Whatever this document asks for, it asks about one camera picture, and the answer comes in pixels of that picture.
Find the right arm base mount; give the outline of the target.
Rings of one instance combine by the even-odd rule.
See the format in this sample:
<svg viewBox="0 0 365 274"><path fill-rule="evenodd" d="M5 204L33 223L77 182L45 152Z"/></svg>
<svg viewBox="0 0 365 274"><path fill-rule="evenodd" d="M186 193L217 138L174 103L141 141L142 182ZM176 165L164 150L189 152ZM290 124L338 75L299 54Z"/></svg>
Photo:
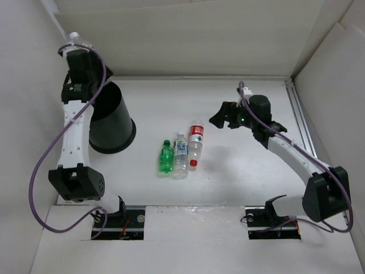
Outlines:
<svg viewBox="0 0 365 274"><path fill-rule="evenodd" d="M274 209L273 202L285 196L271 198L264 205L245 206L240 222L247 225L249 240L301 239L297 221L289 216L278 216Z"/></svg>

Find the green plastic soda bottle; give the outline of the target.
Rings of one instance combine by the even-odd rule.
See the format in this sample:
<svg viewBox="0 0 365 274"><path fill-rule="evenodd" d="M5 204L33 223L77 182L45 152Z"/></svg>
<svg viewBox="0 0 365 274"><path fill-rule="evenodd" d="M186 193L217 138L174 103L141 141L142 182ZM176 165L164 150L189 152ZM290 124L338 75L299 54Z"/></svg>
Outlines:
<svg viewBox="0 0 365 274"><path fill-rule="evenodd" d="M173 148L169 140L164 140L160 157L159 157L159 171L168 174L173 170Z"/></svg>

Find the clear bottle blue green label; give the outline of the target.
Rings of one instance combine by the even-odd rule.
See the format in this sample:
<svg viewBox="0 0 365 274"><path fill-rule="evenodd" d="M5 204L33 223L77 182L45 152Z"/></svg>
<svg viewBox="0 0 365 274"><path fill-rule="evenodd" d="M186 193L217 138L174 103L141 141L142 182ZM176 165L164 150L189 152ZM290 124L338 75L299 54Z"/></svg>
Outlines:
<svg viewBox="0 0 365 274"><path fill-rule="evenodd" d="M188 166L188 141L182 132L178 132L173 144L173 177L175 179L186 178Z"/></svg>

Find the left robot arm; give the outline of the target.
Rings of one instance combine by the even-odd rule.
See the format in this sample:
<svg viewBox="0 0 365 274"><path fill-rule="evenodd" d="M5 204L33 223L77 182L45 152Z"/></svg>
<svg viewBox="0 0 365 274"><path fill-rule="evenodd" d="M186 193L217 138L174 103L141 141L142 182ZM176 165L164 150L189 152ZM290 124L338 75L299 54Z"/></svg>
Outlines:
<svg viewBox="0 0 365 274"><path fill-rule="evenodd" d="M48 179L63 200L92 202L107 211L114 226L121 226L127 221L124 202L106 191L104 176L92 168L89 157L92 116L107 79L106 66L81 45L65 47L61 55L69 68L61 93L64 132L57 167L48 172Z"/></svg>

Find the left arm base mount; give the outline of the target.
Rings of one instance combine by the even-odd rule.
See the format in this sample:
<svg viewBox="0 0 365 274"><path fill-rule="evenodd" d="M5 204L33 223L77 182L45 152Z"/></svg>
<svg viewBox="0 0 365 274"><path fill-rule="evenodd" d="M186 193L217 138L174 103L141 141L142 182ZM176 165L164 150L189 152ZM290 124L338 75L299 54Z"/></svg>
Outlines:
<svg viewBox="0 0 365 274"><path fill-rule="evenodd" d="M145 224L145 208L127 208L126 216L108 215L105 228L101 230L104 215L100 221L94 221L91 232L92 240L143 240Z"/></svg>

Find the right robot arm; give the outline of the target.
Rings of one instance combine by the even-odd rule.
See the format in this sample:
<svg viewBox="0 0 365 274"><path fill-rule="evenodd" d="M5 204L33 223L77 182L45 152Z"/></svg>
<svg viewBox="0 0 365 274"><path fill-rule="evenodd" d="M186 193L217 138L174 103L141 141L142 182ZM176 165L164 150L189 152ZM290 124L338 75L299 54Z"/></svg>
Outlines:
<svg viewBox="0 0 365 274"><path fill-rule="evenodd" d="M218 113L209 119L217 128L227 123L231 129L246 127L267 150L281 158L303 181L302 195L274 198L273 205L263 212L265 221L276 225L284 216L307 216L314 222L324 221L348 212L353 222L348 173L342 167L332 167L296 145L285 136L287 129L272 119L271 104L264 95L253 95L240 102L223 102Z"/></svg>

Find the clear bottle red label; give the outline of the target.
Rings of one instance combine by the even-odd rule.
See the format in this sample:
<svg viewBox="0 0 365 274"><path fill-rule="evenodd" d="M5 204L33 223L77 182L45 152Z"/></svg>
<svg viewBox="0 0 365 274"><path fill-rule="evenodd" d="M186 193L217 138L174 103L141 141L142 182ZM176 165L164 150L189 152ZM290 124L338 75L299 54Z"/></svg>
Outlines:
<svg viewBox="0 0 365 274"><path fill-rule="evenodd" d="M202 120L193 120L189 129L188 138L188 158L189 167L193 170L198 166L201 158L204 137L204 122Z"/></svg>

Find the clear bottle blue orange label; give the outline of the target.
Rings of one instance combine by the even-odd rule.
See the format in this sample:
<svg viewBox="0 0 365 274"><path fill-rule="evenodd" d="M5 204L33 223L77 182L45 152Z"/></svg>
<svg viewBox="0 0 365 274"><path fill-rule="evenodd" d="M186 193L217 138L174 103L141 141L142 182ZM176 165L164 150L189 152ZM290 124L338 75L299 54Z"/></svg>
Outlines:
<svg viewBox="0 0 365 274"><path fill-rule="evenodd" d="M74 31L74 32L71 32L69 35L68 35L69 39L70 39L70 42L73 42L75 44L80 44L80 45L83 45L83 46L86 46L88 48L93 48L94 46L91 44L91 42L89 42L88 40L84 39L83 37L81 37L81 35Z"/></svg>

